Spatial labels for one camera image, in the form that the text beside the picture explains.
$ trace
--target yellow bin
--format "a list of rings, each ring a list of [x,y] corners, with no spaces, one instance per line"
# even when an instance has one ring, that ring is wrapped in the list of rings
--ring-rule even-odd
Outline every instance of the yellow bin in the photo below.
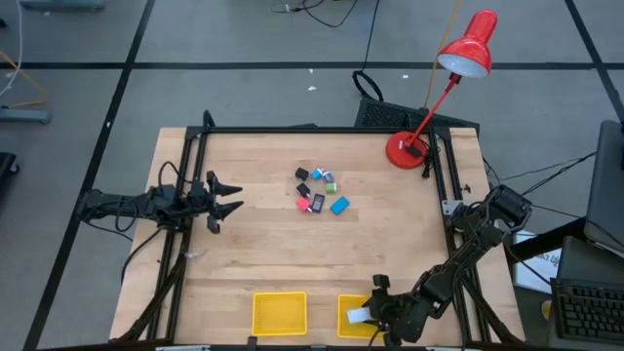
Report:
[[[369,299],[366,295],[351,295],[341,294],[338,296],[338,336],[347,338],[364,338],[370,340],[374,332],[377,330],[376,326],[357,323],[350,324],[347,317],[347,311],[362,307],[364,302]],[[383,332],[380,332],[375,339],[383,337]]]
[[[253,335],[305,335],[307,332],[305,292],[257,292],[253,295]]]

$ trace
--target white cable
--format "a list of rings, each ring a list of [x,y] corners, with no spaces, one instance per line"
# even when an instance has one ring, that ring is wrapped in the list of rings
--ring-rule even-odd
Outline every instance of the white cable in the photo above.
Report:
[[[13,85],[13,82],[16,80],[16,78],[18,77],[18,75],[20,74],[20,69],[21,69],[21,54],[23,51],[23,34],[21,32],[21,5],[20,5],[20,0],[16,0],[16,4],[18,5],[18,21],[19,21],[19,55],[18,55],[18,68],[16,69],[16,72],[13,74],[13,77],[11,77],[11,80],[9,81],[9,84],[7,84],[6,87],[4,87],[4,89],[2,90],[2,92],[0,92],[0,98],[9,90],[9,88],[11,88],[11,86]]]

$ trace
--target gray floor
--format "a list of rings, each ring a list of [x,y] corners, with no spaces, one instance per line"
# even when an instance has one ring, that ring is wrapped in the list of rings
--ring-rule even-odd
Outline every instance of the gray floor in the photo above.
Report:
[[[329,29],[305,14],[278,15],[278,0],[156,0],[137,61],[359,61],[364,57],[373,0],[360,0],[351,18]],[[606,62],[624,61],[617,14],[624,4],[575,1]],[[123,62],[144,0],[110,0],[99,14],[24,12],[24,60],[31,62]],[[350,1],[319,7],[339,20]],[[429,61],[452,1],[385,0],[379,7],[370,59]],[[491,40],[497,62],[591,62],[563,1],[465,2],[450,37],[472,14],[492,8],[499,26]],[[0,18],[16,27],[13,0],[0,0]],[[14,29],[0,30],[0,50],[17,56]],[[97,174],[95,187],[142,191],[158,130],[199,124],[208,108],[220,126],[286,126],[314,122],[351,126],[360,97],[351,69],[134,70]],[[6,81],[0,71],[0,86]],[[20,349],[89,165],[120,70],[30,70],[51,93],[48,126],[0,125],[0,150],[18,153],[22,172],[0,215],[0,348]],[[371,69],[386,100],[419,107],[429,70]],[[624,72],[610,71],[617,89]],[[435,95],[448,74],[436,79]],[[0,100],[36,98],[19,79]],[[441,113],[481,124],[484,155],[501,177],[547,166],[593,151],[599,125],[617,116],[595,70],[495,70],[486,80],[465,79]],[[535,191],[536,204],[583,215],[593,162]],[[547,174],[509,182],[525,189]],[[528,229],[544,231],[569,218],[535,211]],[[121,265],[130,244],[81,226],[40,347],[104,342],[119,292]],[[518,290],[527,338],[543,342],[539,315],[544,296]]]

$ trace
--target black keyboard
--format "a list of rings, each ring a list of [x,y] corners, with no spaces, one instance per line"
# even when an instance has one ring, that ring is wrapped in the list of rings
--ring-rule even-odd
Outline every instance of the black keyboard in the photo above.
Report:
[[[624,345],[624,286],[552,279],[559,337]]]

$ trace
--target white paper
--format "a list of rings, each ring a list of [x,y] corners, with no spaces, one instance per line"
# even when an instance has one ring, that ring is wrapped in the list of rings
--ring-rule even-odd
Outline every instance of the white paper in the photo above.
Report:
[[[519,234],[527,234],[527,235],[516,235],[514,242],[516,244],[523,242],[524,240],[531,239],[533,233],[527,231],[520,231]],[[553,250],[549,253],[541,253],[531,259],[527,259],[525,263],[533,268],[537,273],[539,273],[542,277],[549,280],[551,278],[557,277],[557,269],[559,268],[559,260],[561,258],[562,250],[557,249]],[[516,263],[515,266],[516,272],[516,280],[514,282],[515,285],[527,288],[531,290],[535,290],[543,293],[552,293],[550,286],[544,283],[539,277],[535,276],[533,272],[529,271],[524,265],[521,263]]]
[[[347,318],[349,319],[349,324],[363,323],[372,319],[368,307],[347,310]]]

